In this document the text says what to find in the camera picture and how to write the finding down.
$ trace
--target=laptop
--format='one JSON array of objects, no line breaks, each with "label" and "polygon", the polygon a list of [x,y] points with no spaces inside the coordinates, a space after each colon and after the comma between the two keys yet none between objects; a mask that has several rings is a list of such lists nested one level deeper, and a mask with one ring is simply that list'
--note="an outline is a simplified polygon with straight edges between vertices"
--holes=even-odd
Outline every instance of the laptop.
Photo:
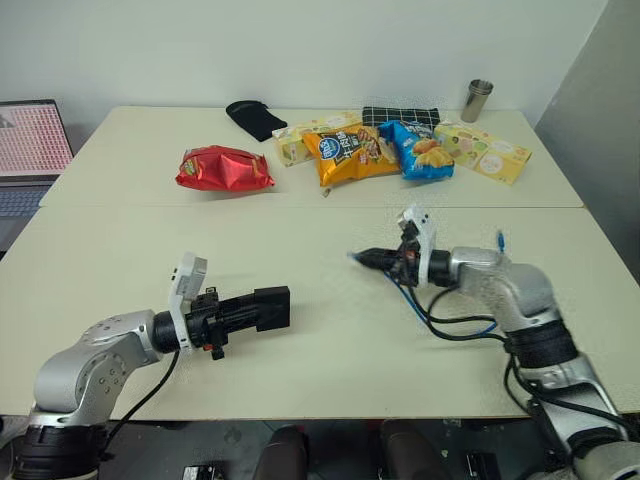
[{"label": "laptop", "polygon": [[72,158],[54,100],[0,102],[0,252]]}]

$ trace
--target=red snack bag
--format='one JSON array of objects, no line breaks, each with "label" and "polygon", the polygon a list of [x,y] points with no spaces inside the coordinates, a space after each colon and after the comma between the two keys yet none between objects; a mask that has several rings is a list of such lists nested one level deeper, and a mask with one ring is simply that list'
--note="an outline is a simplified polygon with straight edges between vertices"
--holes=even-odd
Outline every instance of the red snack bag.
[{"label": "red snack bag", "polygon": [[275,185],[263,155],[218,145],[187,151],[176,182],[196,190],[230,192],[259,190]]}]

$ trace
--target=tissue box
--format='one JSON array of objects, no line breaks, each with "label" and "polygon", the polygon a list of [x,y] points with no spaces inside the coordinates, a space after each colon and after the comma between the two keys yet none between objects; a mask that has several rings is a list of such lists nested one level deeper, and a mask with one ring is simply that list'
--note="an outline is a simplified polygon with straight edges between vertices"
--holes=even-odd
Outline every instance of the tissue box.
[{"label": "tissue box", "polygon": [[482,130],[449,122],[439,124],[435,138],[458,165],[512,185],[524,169],[531,150]]},{"label": "tissue box", "polygon": [[313,155],[302,141],[304,133],[322,133],[361,122],[362,117],[359,113],[342,112],[331,117],[274,130],[273,136],[276,139],[276,149],[278,150],[280,161],[285,167],[290,167],[296,163],[313,160]]}]

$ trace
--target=black checkered cloth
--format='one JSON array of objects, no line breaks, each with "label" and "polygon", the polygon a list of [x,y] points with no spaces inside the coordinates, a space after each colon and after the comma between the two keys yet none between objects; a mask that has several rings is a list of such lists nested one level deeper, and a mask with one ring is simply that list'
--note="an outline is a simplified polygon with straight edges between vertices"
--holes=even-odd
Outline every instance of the black checkered cloth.
[{"label": "black checkered cloth", "polygon": [[440,123],[440,112],[438,112],[437,108],[420,110],[417,108],[364,107],[362,109],[363,125],[377,127],[389,120],[420,122],[428,125],[433,130]]}]

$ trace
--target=stainless steel cup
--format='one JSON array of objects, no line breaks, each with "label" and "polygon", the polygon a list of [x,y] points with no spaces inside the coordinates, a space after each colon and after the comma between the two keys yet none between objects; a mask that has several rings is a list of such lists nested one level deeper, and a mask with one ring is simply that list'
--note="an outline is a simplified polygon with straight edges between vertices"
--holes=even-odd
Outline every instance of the stainless steel cup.
[{"label": "stainless steel cup", "polygon": [[487,97],[493,90],[493,83],[487,80],[472,80],[469,84],[469,95],[464,105],[464,110],[460,118],[463,122],[472,123],[478,119],[480,110],[487,101]]}]

